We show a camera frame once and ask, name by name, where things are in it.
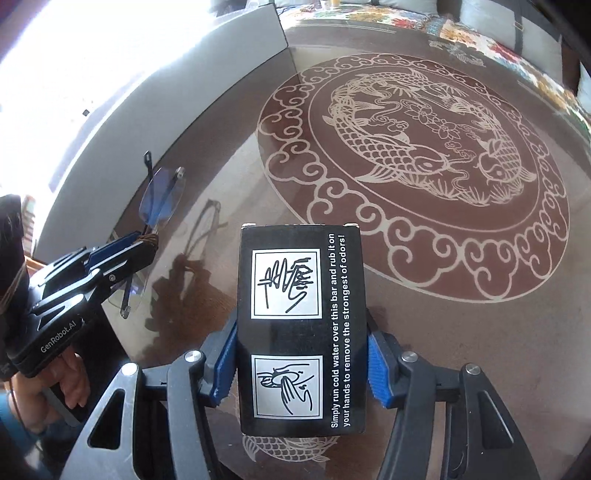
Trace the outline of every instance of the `glass table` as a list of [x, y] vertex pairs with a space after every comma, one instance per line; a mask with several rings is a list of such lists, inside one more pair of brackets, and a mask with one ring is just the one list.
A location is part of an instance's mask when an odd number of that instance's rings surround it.
[[[235, 307], [243, 223], [355, 222], [380, 327], [433, 364], [480, 365], [542, 478], [559, 478], [591, 433], [591, 164], [576, 104], [449, 29], [292, 20], [290, 48], [158, 164], [184, 167], [187, 186], [130, 317], [105, 306], [115, 332], [143, 367], [168, 363]], [[141, 229], [144, 188], [119, 235]], [[235, 387], [208, 416], [243, 478], [376, 477], [395, 411], [371, 395], [363, 435], [261, 439], [242, 436]], [[443, 420], [438, 408], [429, 478]]]

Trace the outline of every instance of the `screw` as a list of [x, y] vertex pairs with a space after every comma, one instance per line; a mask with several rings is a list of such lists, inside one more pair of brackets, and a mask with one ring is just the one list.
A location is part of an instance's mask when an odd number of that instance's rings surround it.
[[135, 363], [128, 363], [121, 367], [121, 373], [123, 373], [126, 377], [130, 377], [134, 373], [138, 371], [138, 366]]
[[191, 350], [190, 352], [185, 353], [185, 360], [190, 364], [201, 360], [201, 357], [202, 353], [199, 350]]
[[466, 372], [468, 372], [470, 375], [478, 375], [482, 370], [480, 370], [480, 367], [478, 365], [475, 364], [467, 364], [466, 365]]
[[418, 360], [418, 355], [415, 352], [403, 352], [402, 360], [409, 364], [413, 364]]

